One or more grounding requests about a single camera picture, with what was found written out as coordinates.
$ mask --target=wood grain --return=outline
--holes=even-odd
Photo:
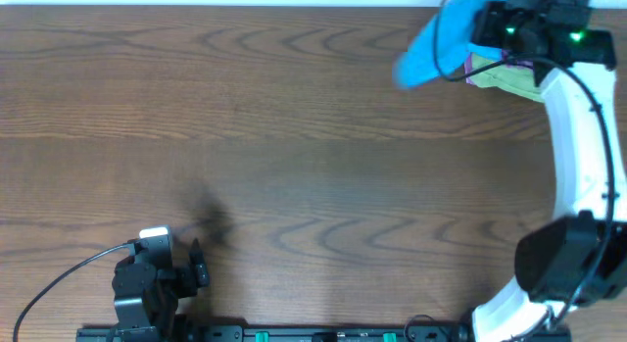
[[[432,14],[0,8],[0,340],[61,271],[162,223],[206,250],[213,285],[181,308],[200,320],[399,324],[493,296],[550,217],[549,129],[498,90],[397,90]],[[625,16],[595,17],[622,60]],[[120,258],[53,289],[22,340],[114,322]],[[578,341],[620,340],[626,313],[620,298],[569,322]]]

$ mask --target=blue cloth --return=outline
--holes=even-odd
[[[445,73],[452,73],[475,52],[485,58],[499,60],[501,49],[480,47],[470,43],[474,16],[485,3],[492,0],[451,0],[442,12],[438,30],[438,61]],[[396,66],[396,80],[401,88],[409,89],[438,77],[433,63],[433,28],[435,18],[411,43]]]

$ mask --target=wire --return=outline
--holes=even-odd
[[[408,321],[405,323],[405,327],[403,327],[403,335],[405,336],[405,339],[408,340],[409,342],[415,342],[415,339],[410,337],[408,335],[408,332],[410,332],[411,323],[416,321],[419,318],[426,318],[428,320],[431,320],[432,322],[438,322],[438,320],[436,320],[435,318],[432,318],[431,316],[427,314],[418,314],[409,318]],[[447,331],[444,330],[444,328],[442,328],[442,326],[438,326],[438,329],[440,329],[440,332],[442,332],[447,337],[447,340],[450,338],[449,334],[447,333]]]
[[[553,313],[547,314],[541,319],[541,321],[536,325],[536,327],[532,328],[528,333],[525,333],[524,335],[521,335],[518,337],[512,337],[511,339],[507,340],[507,342],[516,342],[516,341],[520,341],[520,338],[524,339],[532,335],[533,333],[536,333],[537,332],[536,329],[541,328],[545,324],[545,322],[547,322],[548,319],[551,320],[550,328],[557,327],[566,318],[570,308],[573,305],[575,305],[577,300],[581,297],[581,294],[584,288],[594,278],[595,274],[597,273],[597,270],[599,269],[599,266],[601,265],[601,261],[603,260],[604,253],[607,250],[607,246],[609,245],[609,242],[611,240],[611,235],[613,231],[612,223],[613,223],[613,217],[614,217],[614,205],[615,205],[614,201],[616,200],[616,187],[615,187],[616,184],[614,180],[615,178],[614,165],[613,165],[613,157],[612,157],[612,152],[611,152],[611,143],[609,141],[609,132],[607,131],[607,124],[605,122],[605,118],[603,117],[603,107],[597,101],[597,99],[595,98],[590,88],[588,88],[588,86],[579,78],[579,76],[577,76],[575,73],[570,71],[568,68],[546,57],[533,56],[533,55],[518,55],[518,56],[512,56],[512,57],[500,60],[496,63],[487,65],[485,67],[482,67],[480,69],[474,70],[470,73],[466,73],[463,75],[451,76],[451,75],[444,73],[444,71],[442,70],[442,67],[440,67],[440,62],[438,60],[438,34],[439,34],[439,28],[440,28],[440,20],[444,11],[444,7],[446,6],[447,2],[448,0],[442,0],[442,2],[440,3],[440,9],[439,9],[438,14],[435,17],[434,29],[433,29],[433,42],[432,42],[433,43],[433,47],[432,47],[433,48],[433,63],[441,78],[443,78],[444,80],[448,82],[458,82],[468,77],[471,77],[473,75],[476,75],[478,73],[483,73],[485,71],[499,67],[504,64],[518,65],[517,63],[521,61],[531,61],[534,63],[541,63],[541,64],[551,66],[565,73],[584,92],[584,94],[586,95],[590,103],[592,104],[592,111],[595,112],[595,114],[597,115],[597,120],[599,122],[599,129],[600,129],[601,137],[603,141],[603,151],[605,155],[605,165],[606,165],[606,172],[607,172],[607,194],[606,194],[607,207],[606,207],[606,213],[605,213],[605,226],[604,226],[603,239],[602,239],[601,245],[599,249],[597,250],[596,255],[594,256],[594,259],[592,261],[592,264],[589,266],[586,274],[584,274],[584,276],[581,278],[581,280],[577,284],[577,287],[575,288],[575,290],[573,290],[573,292],[571,293],[568,300],[565,302],[564,307],[561,309],[557,317],[555,318]]]
[[[20,314],[20,316],[18,317],[18,320],[16,321],[16,325],[13,328],[13,342],[18,342],[18,333],[20,332],[20,325],[22,325],[22,321],[24,320],[24,318],[26,317],[26,314],[28,314],[28,311],[30,311],[30,309],[32,308],[32,306],[35,305],[35,303],[37,303],[37,301],[39,301],[39,299],[41,299],[41,297],[43,297],[46,293],[48,293],[48,291],[50,289],[52,289],[52,287],[54,287],[57,283],[59,283],[62,279],[66,278],[67,276],[70,275],[70,273],[76,271],[77,269],[80,269],[82,267],[84,267],[85,265],[98,260],[102,257],[104,257],[107,254],[111,254],[119,249],[123,249],[123,248],[127,248],[128,244],[121,244],[118,246],[115,246],[113,248],[107,249],[104,252],[100,253],[100,254],[96,254],[94,256],[92,256],[91,258],[83,261],[82,263],[74,266],[71,269],[68,269],[67,271],[63,272],[59,277],[57,277],[55,280],[53,280],[50,284],[48,284],[48,286],[46,286],[46,288],[44,288],[41,292],[39,292],[39,294],[37,294],[36,297],[34,297],[30,303],[28,303],[28,305],[26,305],[26,307],[24,308],[24,310],[22,311],[22,313]]]

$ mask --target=green clip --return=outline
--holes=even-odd
[[[267,332],[255,333],[255,342],[268,342],[270,340],[270,334]]]
[[[396,342],[396,333],[384,333],[383,342]]]

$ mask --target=light green fabric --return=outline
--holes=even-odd
[[[478,69],[494,63],[489,59],[472,54],[472,68]],[[517,94],[536,102],[544,102],[540,95],[540,88],[536,87],[531,69],[500,66],[479,73],[470,78],[478,87],[499,87],[501,90]]]

